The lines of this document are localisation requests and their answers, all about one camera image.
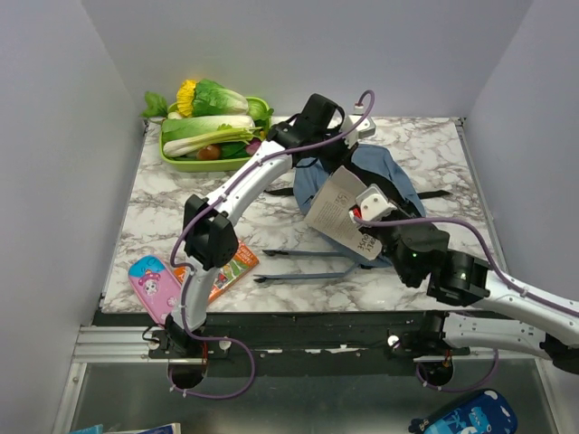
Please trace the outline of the orange treehouse book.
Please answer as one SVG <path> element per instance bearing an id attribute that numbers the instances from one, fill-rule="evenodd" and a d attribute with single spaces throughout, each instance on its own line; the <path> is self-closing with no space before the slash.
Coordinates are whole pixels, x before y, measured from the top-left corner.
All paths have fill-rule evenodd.
<path id="1" fill-rule="evenodd" d="M 259 263 L 258 257 L 243 242 L 240 242 L 234 257 L 220 268 L 208 298 L 209 303 L 213 303 L 249 271 L 258 266 Z M 173 307 L 176 304 L 176 296 L 179 294 L 179 289 L 185 280 L 186 272 L 186 267 L 173 268 L 173 275 L 177 279 L 178 285 L 177 289 L 173 291 L 174 295 L 166 300 L 166 304 L 169 307 Z"/>

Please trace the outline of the blue fabric backpack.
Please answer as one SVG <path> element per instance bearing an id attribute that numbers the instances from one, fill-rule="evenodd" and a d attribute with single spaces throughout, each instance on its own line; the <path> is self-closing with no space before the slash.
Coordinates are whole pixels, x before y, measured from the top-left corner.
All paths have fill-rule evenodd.
<path id="1" fill-rule="evenodd" d="M 425 199 L 449 196 L 451 193 L 444 190 L 417 192 L 411 178 L 394 161 L 390 152 L 382 147 L 370 144 L 361 144 L 348 156 L 338 161 L 335 158 L 316 159 L 313 156 L 299 160 L 295 167 L 294 182 L 291 187 L 269 190 L 268 194 L 279 197 L 291 197 L 302 214 L 306 215 L 318 190 L 326 180 L 340 166 L 355 174 L 357 178 L 366 184 L 376 184 L 394 201 L 401 204 L 406 212 L 416 217 L 426 215 L 422 201 Z M 385 269 L 392 266 L 384 255 L 369 260 L 350 250 L 346 246 L 330 239 L 327 235 L 322 237 L 332 248 L 332 251 L 304 251 L 304 250 L 265 250 L 270 257 L 283 256 L 312 256 L 318 258 L 346 258 L 353 265 L 342 272 L 337 273 L 294 273 L 278 275 L 259 275 L 255 280 L 294 280 L 294 279 L 323 279 L 342 278 L 354 269 Z"/>

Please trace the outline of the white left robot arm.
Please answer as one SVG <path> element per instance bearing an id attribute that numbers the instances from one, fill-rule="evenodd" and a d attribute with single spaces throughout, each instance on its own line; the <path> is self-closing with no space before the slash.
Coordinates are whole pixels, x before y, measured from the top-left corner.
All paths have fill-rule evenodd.
<path id="1" fill-rule="evenodd" d="M 228 181 L 205 198 L 192 195 L 186 201 L 184 227 L 170 254 L 172 266 L 185 268 L 180 298 L 171 313 L 178 327 L 169 337 L 178 355 L 189 357 L 200 348 L 196 330 L 205 323 L 219 269 L 239 247 L 235 225 L 249 205 L 307 154 L 317 159 L 345 156 L 374 102 L 375 94 L 365 91 L 349 117 L 334 101 L 311 95 L 300 113 L 270 128 L 254 156 Z"/>

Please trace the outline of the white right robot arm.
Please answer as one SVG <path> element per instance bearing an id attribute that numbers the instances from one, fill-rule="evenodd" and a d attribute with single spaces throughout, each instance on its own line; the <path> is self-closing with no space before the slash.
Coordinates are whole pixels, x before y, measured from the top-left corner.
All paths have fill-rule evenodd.
<path id="1" fill-rule="evenodd" d="M 474 307 L 483 316 L 427 313 L 404 347 L 417 355 L 470 347 L 504 349 L 543 358 L 578 372 L 578 304 L 525 284 L 480 259 L 450 248 L 438 218 L 379 222 L 368 229 L 409 288 L 450 307 Z"/>

